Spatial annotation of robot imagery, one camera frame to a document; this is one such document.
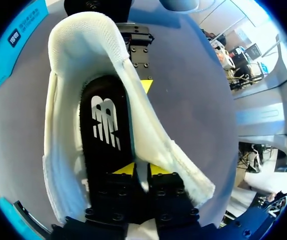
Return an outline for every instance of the white mesh fabric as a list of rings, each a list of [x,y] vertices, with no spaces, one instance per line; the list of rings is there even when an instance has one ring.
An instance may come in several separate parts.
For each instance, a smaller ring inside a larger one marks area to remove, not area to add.
[[[127,91],[136,157],[178,172],[196,205],[212,197],[213,183],[171,141],[159,122],[124,40],[110,18],[97,12],[67,17],[51,31],[48,51],[51,73],[43,170],[47,194],[60,222],[65,221],[65,216],[82,220],[88,205],[85,190],[74,172],[82,152],[79,101],[85,83],[104,75],[119,76]]]

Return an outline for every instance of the white object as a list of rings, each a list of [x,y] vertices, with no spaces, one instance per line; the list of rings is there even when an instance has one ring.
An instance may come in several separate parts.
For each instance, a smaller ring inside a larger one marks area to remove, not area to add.
[[[234,69],[235,68],[235,64],[233,59],[226,54],[226,50],[224,48],[220,48],[220,49],[214,49],[214,51],[217,54],[217,57],[221,63],[221,66],[223,67],[223,69],[225,70],[229,70],[229,69]]]
[[[81,12],[63,19],[50,33],[48,52],[51,73],[43,172],[51,206],[60,222],[65,222],[65,216],[83,220],[89,204],[85,188],[74,173],[82,149],[79,100],[83,85],[104,75],[118,76],[128,94],[136,157],[177,172],[197,206],[213,196],[214,184],[169,138],[159,122],[123,37],[110,18],[98,12]],[[145,188],[147,176],[140,179]]]
[[[261,172],[246,172],[245,182],[253,188],[260,189],[269,193],[282,191],[287,193],[287,172],[275,172],[277,161],[277,149],[272,149],[271,158],[261,166]]]

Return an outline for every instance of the bolt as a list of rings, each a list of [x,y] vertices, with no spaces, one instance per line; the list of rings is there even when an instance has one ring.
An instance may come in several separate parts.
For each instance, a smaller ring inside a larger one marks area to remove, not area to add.
[[[235,224],[238,228],[242,226],[242,224],[241,224],[240,221],[236,221],[234,224]]]
[[[191,211],[190,211],[190,215],[191,216],[195,216],[195,215],[197,215],[199,213],[199,210],[197,209],[197,208],[193,208],[193,209],[191,209]]]
[[[176,191],[177,194],[184,194],[185,190],[183,190],[182,188],[178,188]]]
[[[86,215],[93,215],[93,214],[94,214],[94,210],[93,210],[92,208],[87,208],[87,209],[85,210],[85,214],[86,214]]]
[[[252,232],[249,229],[246,229],[243,231],[242,235],[248,239],[252,235]]]
[[[100,6],[100,3],[98,1],[87,1],[85,5],[90,10],[96,10]]]
[[[161,215],[160,217],[160,220],[164,222],[170,221],[171,219],[172,219],[172,216],[170,216],[168,213],[165,213]]]
[[[100,193],[100,194],[107,194],[107,191],[105,191],[105,190],[100,190],[100,191],[98,191],[98,193]]]
[[[119,192],[119,196],[126,196],[126,195],[127,195],[127,193],[125,191],[120,191]]]
[[[122,214],[120,213],[113,214],[112,220],[119,222],[119,221],[122,221],[123,219],[124,219],[124,216]]]
[[[158,191],[157,192],[157,196],[165,196],[165,195],[166,195],[165,191]]]

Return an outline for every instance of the cable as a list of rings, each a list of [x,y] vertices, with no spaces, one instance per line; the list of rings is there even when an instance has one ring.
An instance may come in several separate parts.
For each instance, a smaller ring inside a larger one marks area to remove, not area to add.
[[[277,203],[277,202],[279,202],[280,200],[284,199],[285,197],[287,197],[287,193],[283,194],[283,195],[282,195],[281,197],[279,197],[278,199],[273,200],[272,202],[270,202],[269,205],[264,208],[264,210],[268,210],[272,205],[274,205],[275,203]]]
[[[256,81],[251,81],[251,80],[245,79],[245,78],[243,78],[243,77],[236,77],[236,76],[227,77],[227,79],[228,79],[228,80],[233,80],[233,79],[244,80],[244,81],[247,81],[247,82],[250,82],[250,83],[253,83],[253,84],[256,84],[256,83],[257,83]]]

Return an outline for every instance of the black insole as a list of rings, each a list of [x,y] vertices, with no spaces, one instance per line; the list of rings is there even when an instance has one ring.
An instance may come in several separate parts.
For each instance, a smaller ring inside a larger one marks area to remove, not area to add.
[[[82,91],[80,132],[90,193],[106,173],[133,162],[127,94],[122,81],[103,76]]]

